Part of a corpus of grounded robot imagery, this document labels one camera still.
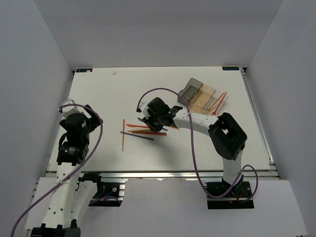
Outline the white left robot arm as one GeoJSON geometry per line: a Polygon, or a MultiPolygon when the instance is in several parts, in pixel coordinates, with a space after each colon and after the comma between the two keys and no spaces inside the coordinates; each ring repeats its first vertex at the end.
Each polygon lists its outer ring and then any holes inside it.
{"type": "Polygon", "coordinates": [[[89,150],[89,135],[96,128],[103,127],[103,121],[89,105],[68,100],[59,111],[63,119],[59,122],[65,133],[58,142],[57,171],[55,186],[35,203],[38,204],[47,195],[51,201],[40,227],[31,231],[33,237],[79,237],[81,229],[79,219],[82,217],[89,200],[99,197],[104,192],[104,184],[97,175],[78,187],[80,174],[93,151],[89,150]]]}

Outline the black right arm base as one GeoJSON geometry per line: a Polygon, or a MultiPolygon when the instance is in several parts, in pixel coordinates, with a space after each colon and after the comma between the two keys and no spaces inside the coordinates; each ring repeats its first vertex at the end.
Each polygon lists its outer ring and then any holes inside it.
{"type": "MultiPolygon", "coordinates": [[[[224,182],[207,182],[205,184],[207,191],[213,196],[219,196],[224,193],[229,185],[224,182]]],[[[254,209],[252,190],[248,181],[242,181],[233,188],[223,198],[215,199],[207,196],[207,208],[209,210],[228,210],[228,209],[254,209]]]]}

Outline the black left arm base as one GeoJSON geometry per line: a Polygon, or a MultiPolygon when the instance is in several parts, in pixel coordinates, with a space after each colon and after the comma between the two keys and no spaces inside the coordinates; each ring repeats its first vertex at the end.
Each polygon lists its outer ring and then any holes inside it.
{"type": "Polygon", "coordinates": [[[94,207],[120,207],[121,200],[119,200],[119,186],[118,182],[105,182],[98,172],[84,173],[78,179],[79,185],[83,184],[85,187],[88,182],[92,182],[93,187],[97,188],[96,193],[89,202],[89,206],[94,207]]]}

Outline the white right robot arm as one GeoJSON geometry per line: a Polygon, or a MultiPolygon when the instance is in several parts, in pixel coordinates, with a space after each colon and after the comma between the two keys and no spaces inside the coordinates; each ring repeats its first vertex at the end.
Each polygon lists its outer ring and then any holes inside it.
{"type": "Polygon", "coordinates": [[[217,117],[189,112],[181,106],[170,108],[158,97],[149,103],[140,102],[137,112],[143,114],[142,121],[152,132],[159,132],[167,126],[186,128],[209,136],[223,159],[223,192],[234,197],[241,191],[241,155],[247,135],[229,113],[217,117]]]}

